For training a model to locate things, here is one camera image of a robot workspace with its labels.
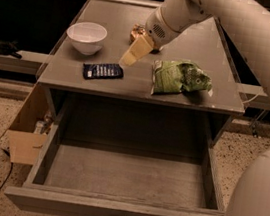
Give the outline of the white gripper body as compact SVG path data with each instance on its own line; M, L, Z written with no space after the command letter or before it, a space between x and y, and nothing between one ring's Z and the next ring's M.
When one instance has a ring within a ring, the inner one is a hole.
M160 50L164 45L176 38L176 32L165 23L159 7L146 20L146 33L152 38L154 48Z

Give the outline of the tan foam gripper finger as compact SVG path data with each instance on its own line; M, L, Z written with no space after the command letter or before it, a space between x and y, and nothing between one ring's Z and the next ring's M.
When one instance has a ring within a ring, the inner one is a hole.
M131 66L142 57L145 57L154 49L155 43L149 35L141 35L131 43L128 50L120 58L119 64L122 67Z

